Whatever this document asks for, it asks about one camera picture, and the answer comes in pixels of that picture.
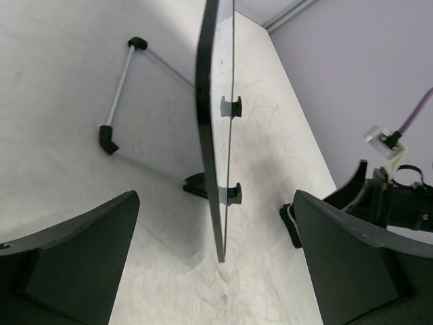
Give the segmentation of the black whiteboard eraser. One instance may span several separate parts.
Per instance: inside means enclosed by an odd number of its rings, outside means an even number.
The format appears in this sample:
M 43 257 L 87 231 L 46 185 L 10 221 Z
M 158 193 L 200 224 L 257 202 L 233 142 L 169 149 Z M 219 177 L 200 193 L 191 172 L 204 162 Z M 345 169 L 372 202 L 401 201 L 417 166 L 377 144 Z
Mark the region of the black whiteboard eraser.
M 294 248 L 302 248 L 300 234 L 296 223 L 296 216 L 294 213 L 294 207 L 292 204 L 285 204 L 279 210 L 279 216 L 284 222 L 286 229 L 290 235 Z

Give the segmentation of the small black-framed whiteboard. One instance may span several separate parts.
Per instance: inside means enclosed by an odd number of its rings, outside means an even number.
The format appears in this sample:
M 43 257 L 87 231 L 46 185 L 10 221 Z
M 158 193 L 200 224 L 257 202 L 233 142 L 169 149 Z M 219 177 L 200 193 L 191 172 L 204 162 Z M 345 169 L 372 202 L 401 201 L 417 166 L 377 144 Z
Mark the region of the small black-framed whiteboard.
M 229 185 L 231 136 L 234 118 L 242 115 L 242 99 L 234 96 L 235 79 L 235 3 L 207 1 L 204 7 L 198 47 L 195 79 L 190 81 L 169 64 L 141 37 L 127 42 L 128 52 L 112 106 L 99 128 L 99 146 L 109 156 L 120 155 L 163 175 L 183 186 L 185 192 L 205 198 L 210 205 L 212 228 L 219 263 L 225 262 L 228 208 L 242 203 L 242 187 Z M 196 117 L 204 170 L 180 179 L 121 149 L 113 140 L 113 124 L 118 102 L 133 55 L 151 55 L 195 91 Z

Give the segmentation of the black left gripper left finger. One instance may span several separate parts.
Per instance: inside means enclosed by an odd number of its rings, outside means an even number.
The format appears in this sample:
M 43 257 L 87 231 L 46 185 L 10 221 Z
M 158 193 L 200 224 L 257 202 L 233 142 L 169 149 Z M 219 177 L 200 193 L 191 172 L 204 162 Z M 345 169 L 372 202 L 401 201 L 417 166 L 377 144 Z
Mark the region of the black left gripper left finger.
M 140 200 L 101 206 L 1 244 L 2 324 L 108 324 Z

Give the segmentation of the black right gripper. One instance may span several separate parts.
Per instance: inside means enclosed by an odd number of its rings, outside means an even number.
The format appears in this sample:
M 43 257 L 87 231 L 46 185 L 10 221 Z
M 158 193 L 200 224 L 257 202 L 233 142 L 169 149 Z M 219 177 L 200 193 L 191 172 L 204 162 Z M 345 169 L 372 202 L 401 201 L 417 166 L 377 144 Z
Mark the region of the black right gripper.
M 361 219 L 381 228 L 402 227 L 415 231 L 432 231 L 432 186 L 424 182 L 421 169 L 420 181 L 403 185 L 388 176 L 384 169 L 375 169 L 366 182 L 366 160 L 360 160 L 352 177 L 335 192 L 323 199 L 331 206 L 353 212 L 357 196 L 365 183 L 361 199 Z

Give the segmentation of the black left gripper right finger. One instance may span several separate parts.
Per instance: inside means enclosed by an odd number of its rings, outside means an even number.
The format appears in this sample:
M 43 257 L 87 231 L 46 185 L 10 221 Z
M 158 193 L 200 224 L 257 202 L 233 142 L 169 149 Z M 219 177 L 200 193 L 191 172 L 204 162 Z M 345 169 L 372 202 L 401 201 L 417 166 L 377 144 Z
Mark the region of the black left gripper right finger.
M 431 324 L 432 245 L 298 190 L 294 210 L 324 324 Z

